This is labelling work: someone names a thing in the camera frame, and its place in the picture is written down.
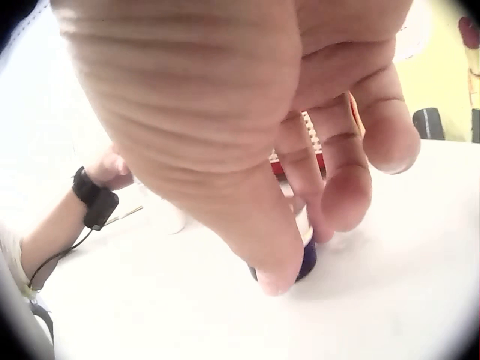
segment wrist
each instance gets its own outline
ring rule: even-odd
[[[101,180],[102,176],[98,169],[95,169],[94,167],[85,167],[85,173],[92,181],[92,183],[94,183],[96,186],[98,186],[99,188],[105,187],[105,182]]]

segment finger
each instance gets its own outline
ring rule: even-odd
[[[125,162],[125,160],[123,160],[121,156],[117,157],[116,163],[117,163],[117,170],[120,175],[127,175],[130,172],[130,170],[128,169],[127,163]]]
[[[301,113],[290,113],[280,124],[275,151],[293,193],[307,204],[315,240],[329,241],[333,231],[325,223],[321,210],[324,182]]]
[[[361,79],[351,91],[365,127],[363,148],[372,165],[389,174],[410,168],[420,152],[420,137],[394,65]]]
[[[212,229],[254,267],[265,293],[279,295],[293,285],[302,239],[268,161],[223,174],[128,161],[143,184]]]
[[[322,213],[338,231],[349,231],[365,216],[372,199],[372,179],[347,94],[308,110],[327,174]]]

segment white surface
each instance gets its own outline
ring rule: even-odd
[[[480,146],[426,141],[372,171],[373,203],[313,272],[264,296],[211,231],[142,211],[95,234],[42,291],[66,359],[440,359],[477,321]]]
[[[50,7],[38,8],[42,12],[13,34],[15,41],[0,58],[0,218],[19,232],[40,221],[71,185],[71,175],[110,143],[74,74]],[[137,193],[119,191],[113,216],[142,205]]]
[[[10,60],[0,213],[22,224],[108,137],[51,13]],[[314,271],[276,299],[211,231],[194,223],[165,236],[142,210],[92,235],[47,282],[56,345],[82,360],[435,359],[478,316],[479,152],[430,141],[407,173],[374,171],[363,223],[320,248]],[[133,188],[120,197],[139,201]]]

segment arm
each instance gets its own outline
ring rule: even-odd
[[[73,245],[84,229],[84,216],[87,208],[72,189],[47,217],[28,234],[21,245],[21,263],[28,279],[48,257]],[[53,259],[35,275],[33,289],[43,287],[59,259]]]
[[[132,176],[121,157],[111,147],[96,163],[86,168],[87,175],[99,187],[117,190],[130,185]],[[21,264],[28,279],[50,256],[71,247],[84,229],[87,208],[72,189],[27,236],[21,244]],[[57,265],[58,258],[35,275],[33,289],[43,287]]]

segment black object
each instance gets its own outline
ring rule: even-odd
[[[421,139],[445,140],[444,129],[437,108],[424,108],[413,114],[413,125]]]
[[[297,276],[295,282],[302,280],[307,276],[310,271],[313,270],[315,264],[317,263],[317,248],[315,247],[315,234],[313,235],[310,242],[303,249],[303,261],[301,263],[300,272]],[[249,266],[250,273],[252,274],[255,280],[257,279],[257,272],[254,267]]]
[[[480,110],[472,109],[472,142],[480,143]]]
[[[52,344],[55,343],[53,340],[53,320],[48,314],[48,311],[42,308],[39,304],[30,302],[30,310],[33,315],[38,316],[40,319],[43,320],[45,325],[48,328],[48,332],[50,332],[50,336],[52,338]]]
[[[107,188],[96,186],[81,167],[73,177],[72,190],[87,206],[84,224],[87,228],[100,231],[119,204],[118,196]]]
[[[93,229],[90,229],[90,231],[88,232],[88,234],[85,235],[85,237],[83,239],[81,239],[78,243],[76,243],[75,245],[69,247],[68,249],[65,249],[61,252],[58,252],[54,255],[52,255],[51,257],[49,257],[48,259],[46,259],[44,262],[42,262],[40,264],[40,266],[34,271],[34,273],[32,274],[32,277],[30,278],[30,281],[28,282],[28,287],[29,288],[32,288],[32,283],[33,283],[33,279],[35,278],[35,275],[38,274],[38,272],[40,271],[40,269],[42,267],[44,267],[46,264],[48,264],[50,261],[52,261],[53,259],[56,259],[57,257],[64,257],[65,255],[67,255],[70,251],[74,250],[75,248],[77,248],[82,242],[85,241],[86,238],[88,238],[88,236],[92,233]]]

